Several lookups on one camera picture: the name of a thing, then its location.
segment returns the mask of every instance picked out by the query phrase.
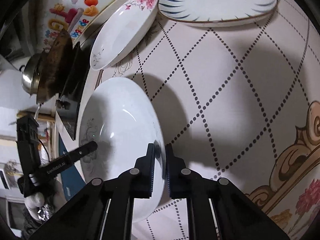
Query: metal screw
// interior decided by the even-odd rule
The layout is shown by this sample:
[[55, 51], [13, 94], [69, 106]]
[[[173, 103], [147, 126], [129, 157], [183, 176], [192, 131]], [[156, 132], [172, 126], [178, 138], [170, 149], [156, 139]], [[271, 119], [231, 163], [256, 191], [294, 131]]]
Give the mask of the metal screw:
[[99, 186], [102, 183], [102, 179], [95, 178], [91, 181], [92, 185]]
[[182, 173], [183, 175], [189, 175], [189, 174], [191, 173], [191, 170], [189, 170], [189, 169], [182, 169], [182, 170], [181, 170], [181, 173]]
[[137, 168], [132, 168], [129, 172], [130, 172], [130, 174], [132, 174], [132, 175], [137, 175], [140, 171], [139, 171], [139, 169], [137, 169]]
[[226, 178], [221, 178], [221, 179], [219, 179], [219, 183], [221, 185], [228, 185], [229, 184], [229, 180], [226, 179]]

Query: plate rim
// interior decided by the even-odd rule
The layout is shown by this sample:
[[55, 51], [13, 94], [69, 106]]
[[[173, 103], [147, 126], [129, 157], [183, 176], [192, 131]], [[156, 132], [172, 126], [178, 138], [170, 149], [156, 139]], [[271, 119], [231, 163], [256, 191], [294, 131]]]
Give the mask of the plate rim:
[[162, 13], [162, 11], [159, 8], [159, 2], [160, 0], [158, 0], [158, 12], [164, 16], [165, 18], [167, 18], [168, 20], [172, 20], [175, 22], [182, 22], [182, 23], [189, 23], [189, 24], [210, 24], [210, 23], [228, 23], [228, 22], [238, 22], [238, 21], [243, 21], [243, 20], [248, 20], [248, 19], [255, 19], [255, 18], [259, 18], [259, 17], [264, 17], [267, 16], [268, 14], [272, 13], [273, 11], [276, 10], [276, 8], [279, 5], [279, 1], [280, 0], [276, 0], [276, 5], [269, 11], [263, 13], [263, 14], [259, 14], [259, 15], [255, 15], [255, 16], [250, 16], [250, 17], [245, 17], [245, 18], [238, 18], [238, 19], [232, 19], [232, 20], [218, 20], [218, 21], [185, 21], [185, 20], [180, 20], [180, 19], [174, 19], [174, 18], [170, 18], [166, 15], [164, 15]]
[[108, 21], [110, 20], [110, 18], [111, 18], [112, 16], [114, 16], [114, 15], [120, 10], [120, 8], [122, 8], [128, 1], [130, 1], [130, 0], [125, 1], [125, 2], [108, 18], [108, 20], [106, 20], [105, 23], [103, 23], [102, 28], [101, 28], [100, 31], [98, 32], [98, 35], [97, 35], [97, 37], [96, 37], [96, 39], [95, 39], [95, 41], [94, 41], [94, 43], [93, 43], [93, 45], [92, 45], [92, 49], [91, 49], [91, 52], [90, 52], [90, 58], [89, 58], [90, 68], [92, 68], [92, 69], [95, 70], [95, 71], [99, 71], [99, 70], [103, 70], [103, 69], [107, 68], [107, 67], [110, 65], [110, 63], [111, 63], [116, 57], [118, 57], [119, 54], [126, 48], [126, 46], [128, 46], [128, 44], [136, 37], [137, 33], [141, 30], [142, 26], [143, 26], [143, 25], [145, 24], [145, 22], [148, 20], [148, 18], [150, 17], [150, 15], [152, 15], [153, 11], [156, 10], [156, 9], [158, 9], [158, 8], [157, 8], [157, 5], [158, 5], [159, 0], [156, 0], [157, 2], [156, 2], [155, 7], [150, 11], [150, 13], [149, 13], [148, 17], [146, 18], [146, 20], [145, 20], [145, 21], [142, 23], [142, 25], [139, 27], [139, 30], [134, 34], [133, 38], [121, 49], [121, 51], [115, 56], [115, 58], [114, 58], [113, 60], [111, 60], [109, 63], [104, 64], [103, 67], [94, 68], [95, 66], [93, 66], [93, 64], [91, 64], [91, 60], [92, 60], [92, 54], [93, 54], [93, 47], [94, 47], [94, 45], [96, 44], [96, 41], [97, 41], [98, 37], [102, 35], [102, 32], [104, 31], [104, 29], [107, 29], [107, 28], [108, 28], [107, 23], [108, 23]]
[[[122, 79], [122, 80], [127, 80], [129, 83], [133, 83], [133, 85], [135, 85], [136, 87], [137, 87], [137, 89], [140, 89], [143, 93], [144, 93], [144, 90], [136, 83], [136, 82], [134, 82], [134, 81], [132, 81], [131, 79], [129, 79], [129, 78], [126, 78], [126, 77], [111, 77], [111, 78], [109, 78], [109, 79], [107, 79], [107, 80], [105, 80], [103, 83], [105, 83], [105, 82], [107, 82], [107, 81], [110, 81], [110, 80], [113, 80], [113, 79]], [[101, 85], [102, 84], [100, 84], [94, 91], [93, 91], [93, 93], [99, 88], [99, 87], [101, 87]], [[160, 125], [160, 121], [159, 121], [159, 118], [158, 118], [158, 116], [157, 116], [157, 113], [156, 113], [156, 111], [155, 111], [155, 109], [154, 109], [154, 107], [153, 107], [153, 105], [152, 105], [152, 103], [150, 102], [150, 100], [148, 100], [148, 97], [146, 98], [147, 99], [147, 101], [149, 102], [149, 104], [152, 106], [152, 110], [153, 110], [153, 112], [155, 113], [155, 117], [156, 117], [156, 119], [157, 119], [157, 121], [158, 121], [158, 125], [159, 125], [159, 133], [160, 133], [160, 136], [161, 136], [161, 138], [162, 138], [162, 143], [161, 142], [158, 142], [159, 143], [159, 146], [161, 147], [161, 180], [162, 180], [162, 183], [161, 183], [161, 195], [160, 195], [160, 198], [159, 198], [159, 201], [157, 202], [157, 205], [155, 206], [155, 209], [154, 210], [156, 210], [156, 208], [157, 208], [157, 206], [159, 205], [159, 203], [161, 202], [161, 199], [162, 199], [162, 196], [163, 196], [163, 194], [164, 194], [164, 190], [165, 190], [165, 183], [166, 183], [166, 166], [167, 166], [167, 159], [166, 159], [166, 154], [165, 154], [165, 146], [166, 146], [166, 144], [165, 144], [165, 141], [164, 141], [164, 137], [163, 137], [163, 132], [162, 132], [162, 129], [161, 129], [161, 125]], [[83, 120], [84, 120], [84, 115], [82, 115], [82, 117], [81, 117], [81, 121], [80, 121], [80, 129], [79, 129], [79, 145], [80, 145], [80, 131], [81, 131], [81, 124], [83, 123]], [[83, 169], [83, 160], [82, 160], [82, 158], [80, 159], [80, 165], [81, 165], [81, 169]], [[86, 182], [87, 181], [87, 179], [86, 179], [86, 177], [85, 177], [85, 175], [84, 175], [84, 182], [86, 183], [86, 184], [88, 184], [90, 181], [88, 181], [88, 182]], [[149, 215], [147, 216], [147, 217], [145, 217], [145, 218], [143, 218], [142, 220], [137, 220], [137, 221], [135, 221], [135, 222], [140, 222], [140, 221], [143, 221], [143, 220], [145, 220], [146, 218], [148, 218], [153, 212], [154, 212], [154, 210], [153, 211], [151, 211], [150, 213], [149, 213]]]

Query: white plate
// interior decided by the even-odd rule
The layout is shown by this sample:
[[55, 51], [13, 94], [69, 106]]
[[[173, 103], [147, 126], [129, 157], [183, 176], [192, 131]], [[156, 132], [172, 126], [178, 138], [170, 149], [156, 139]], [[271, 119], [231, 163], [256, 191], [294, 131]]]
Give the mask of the white plate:
[[111, 67], [128, 55], [155, 20], [156, 3], [157, 0], [128, 0], [111, 15], [94, 42], [90, 67]]
[[147, 218], [158, 206], [164, 189], [165, 148], [156, 112], [144, 91], [128, 78], [103, 82], [91, 95], [81, 120], [80, 145], [94, 140], [98, 149], [81, 159], [86, 183], [98, 177], [117, 178], [145, 156], [148, 143], [162, 151], [155, 161], [150, 199], [135, 199], [133, 222]]
[[159, 0], [165, 17], [194, 26], [226, 27], [267, 17], [278, 0]]

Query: black cable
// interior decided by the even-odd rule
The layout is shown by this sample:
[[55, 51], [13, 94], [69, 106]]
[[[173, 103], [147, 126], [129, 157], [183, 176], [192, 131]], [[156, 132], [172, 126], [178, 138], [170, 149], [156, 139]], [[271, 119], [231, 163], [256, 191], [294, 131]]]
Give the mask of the black cable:
[[40, 139], [39, 139], [39, 142], [41, 143], [41, 145], [43, 146], [43, 148], [44, 148], [45, 152], [47, 153], [48, 161], [50, 161], [49, 153], [48, 153], [47, 149], [45, 148], [45, 146], [44, 146], [43, 142], [42, 142]]

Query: food poster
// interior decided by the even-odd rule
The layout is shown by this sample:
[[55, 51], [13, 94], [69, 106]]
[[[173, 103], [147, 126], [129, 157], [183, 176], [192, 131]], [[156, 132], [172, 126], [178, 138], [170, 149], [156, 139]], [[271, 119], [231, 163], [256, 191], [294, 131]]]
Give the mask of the food poster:
[[38, 0], [37, 50], [49, 50], [62, 29], [76, 43], [86, 27], [114, 0]]

